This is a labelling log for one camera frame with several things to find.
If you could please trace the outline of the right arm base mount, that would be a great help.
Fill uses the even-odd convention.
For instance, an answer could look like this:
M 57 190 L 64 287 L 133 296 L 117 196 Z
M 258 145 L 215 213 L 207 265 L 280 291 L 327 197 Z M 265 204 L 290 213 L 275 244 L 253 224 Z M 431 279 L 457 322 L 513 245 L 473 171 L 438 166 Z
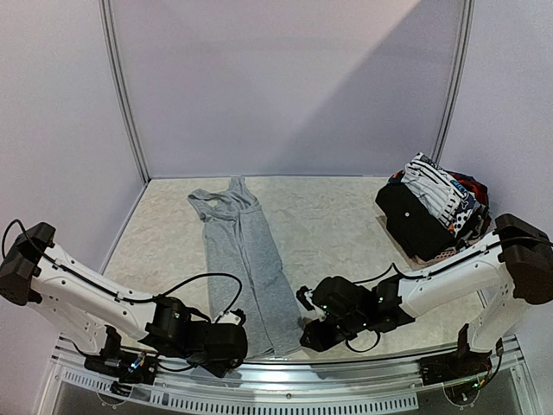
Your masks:
M 461 380 L 492 369 L 491 354 L 457 352 L 423 357 L 418 361 L 419 373 L 425 386 Z

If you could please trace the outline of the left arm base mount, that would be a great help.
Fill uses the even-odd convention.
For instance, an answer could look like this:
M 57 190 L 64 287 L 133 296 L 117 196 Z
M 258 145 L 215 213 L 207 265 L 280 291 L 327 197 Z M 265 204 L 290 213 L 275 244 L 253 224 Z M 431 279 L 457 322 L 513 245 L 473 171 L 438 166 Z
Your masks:
M 120 351 L 117 357 L 88 356 L 84 368 L 117 378 L 119 383 L 153 385 L 158 372 L 158 359 L 145 353 Z

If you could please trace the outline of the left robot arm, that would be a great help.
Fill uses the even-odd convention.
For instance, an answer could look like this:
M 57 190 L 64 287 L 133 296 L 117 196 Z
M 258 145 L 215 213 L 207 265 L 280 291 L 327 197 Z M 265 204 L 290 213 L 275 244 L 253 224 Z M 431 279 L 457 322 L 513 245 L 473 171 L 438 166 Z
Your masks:
M 216 319 L 169 291 L 132 290 L 87 268 L 40 222 L 1 245 L 1 296 L 50 321 L 84 356 L 87 370 L 126 384 L 151 385 L 162 356 L 222 378 L 248 349 L 245 313 L 226 308 Z

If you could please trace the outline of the grey tank top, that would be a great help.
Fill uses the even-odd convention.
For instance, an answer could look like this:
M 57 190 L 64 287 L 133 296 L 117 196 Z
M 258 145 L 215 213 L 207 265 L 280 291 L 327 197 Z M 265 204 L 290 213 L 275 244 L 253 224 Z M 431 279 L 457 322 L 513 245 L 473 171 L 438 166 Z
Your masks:
M 196 189 L 188 201 L 203 222 L 207 270 L 232 274 L 243 285 L 232 307 L 245 313 L 247 357 L 295 352 L 302 315 L 262 206 L 245 179 L 232 178 L 218 193 Z

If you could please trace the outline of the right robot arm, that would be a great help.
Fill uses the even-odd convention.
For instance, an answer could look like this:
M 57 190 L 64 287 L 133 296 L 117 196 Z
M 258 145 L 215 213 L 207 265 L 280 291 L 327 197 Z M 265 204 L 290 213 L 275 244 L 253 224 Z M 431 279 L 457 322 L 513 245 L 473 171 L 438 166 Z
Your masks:
M 497 290 L 492 301 L 460 330 L 461 346 L 447 359 L 447 370 L 464 377 L 531 306 L 552 300 L 552 242 L 513 214 L 497 217 L 495 228 L 464 251 L 418 271 L 392 267 L 372 288 L 342 276 L 301 287 L 297 299 L 317 317 L 306 324 L 300 344 L 325 352 L 362 331 L 391 332 L 489 287 Z

